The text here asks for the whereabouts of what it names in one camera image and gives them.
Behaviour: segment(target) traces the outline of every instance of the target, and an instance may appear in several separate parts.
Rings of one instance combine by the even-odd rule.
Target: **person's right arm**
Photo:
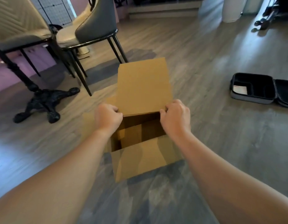
[[[161,124],[188,162],[202,195],[221,224],[288,223],[288,198],[219,157],[192,133],[180,101],[161,110]]]

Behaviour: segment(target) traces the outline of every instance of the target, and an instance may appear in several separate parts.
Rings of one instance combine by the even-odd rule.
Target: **human hand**
[[[161,125],[166,134],[176,140],[187,132],[191,132],[191,113],[180,100],[174,100],[166,105],[167,112],[160,110]]]
[[[95,128],[102,130],[111,136],[119,127],[123,114],[118,108],[109,104],[100,104],[95,111]]]

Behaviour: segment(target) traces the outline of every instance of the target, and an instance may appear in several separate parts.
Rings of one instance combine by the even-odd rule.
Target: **white paper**
[[[233,91],[236,93],[247,95],[247,87],[246,86],[233,86]]]

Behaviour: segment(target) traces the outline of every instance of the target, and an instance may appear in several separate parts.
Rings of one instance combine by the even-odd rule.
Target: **chair leg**
[[[119,43],[116,35],[113,35],[112,37],[113,37],[113,39],[114,39],[114,41],[115,41],[115,43],[116,43],[116,46],[117,46],[118,49],[119,49],[119,52],[121,53],[121,56],[122,56],[123,59],[124,59],[125,63],[128,63],[128,60],[127,60],[127,58],[126,58],[126,56],[125,56],[125,53],[124,53],[124,51],[123,51],[123,49],[122,49],[122,47],[121,47],[121,45],[120,45],[120,43]]]
[[[118,53],[117,53],[117,51],[116,51],[116,49],[115,49],[113,43],[112,43],[112,40],[111,40],[110,38],[107,38],[107,39],[108,39],[108,42],[109,42],[109,44],[110,44],[110,46],[111,46],[113,52],[115,53],[117,59],[119,60],[119,63],[122,64],[122,61],[121,61],[121,59],[120,59],[120,57],[119,57],[119,55],[118,55]]]
[[[21,53],[23,54],[23,56],[25,57],[25,59],[28,61],[28,63],[30,64],[30,66],[33,68],[33,70],[36,72],[36,74],[41,77],[41,75],[39,74],[39,72],[37,71],[36,67],[34,66],[34,64],[32,63],[32,61],[30,60],[30,58],[27,56],[27,54],[25,53],[25,51],[23,49],[20,49]]]
[[[88,77],[88,75],[86,74],[86,72],[85,72],[85,70],[84,70],[84,68],[83,68],[80,60],[79,60],[78,57],[76,56],[76,54],[75,54],[72,50],[71,50],[70,52],[71,52],[72,56],[74,57],[75,61],[77,62],[77,64],[79,65],[79,67],[80,67],[80,69],[82,70],[82,72],[83,72],[83,74],[85,75],[85,77]]]
[[[52,49],[55,51],[55,53],[59,57],[59,59],[62,61],[64,66],[67,68],[67,70],[71,74],[71,76],[73,78],[75,78],[75,75],[74,75],[73,71],[71,70],[69,63],[67,62],[67,60],[65,59],[65,56],[63,55],[62,49],[57,44],[55,44],[54,41],[50,42],[49,44],[51,45]]]
[[[87,85],[87,83],[86,83],[86,81],[85,81],[82,73],[80,72],[78,65],[77,65],[76,62],[75,62],[74,56],[72,55],[71,52],[68,52],[68,55],[69,55],[70,58],[71,58],[71,62],[72,62],[72,65],[73,65],[73,67],[74,67],[74,70],[76,71],[77,75],[79,76],[79,79],[81,80],[83,86],[84,86],[85,89],[87,90],[88,94],[89,94],[90,96],[92,96],[92,94],[91,94],[91,92],[90,92],[90,90],[89,90],[89,87],[88,87],[88,85]]]

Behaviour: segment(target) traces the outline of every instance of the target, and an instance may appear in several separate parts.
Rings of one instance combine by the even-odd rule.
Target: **brown cardboard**
[[[105,148],[112,156],[116,182],[182,159],[159,121],[159,110],[171,101],[164,58],[119,66],[117,94],[106,100],[123,113],[122,123]],[[84,113],[83,118],[85,138],[94,130],[94,115]]]

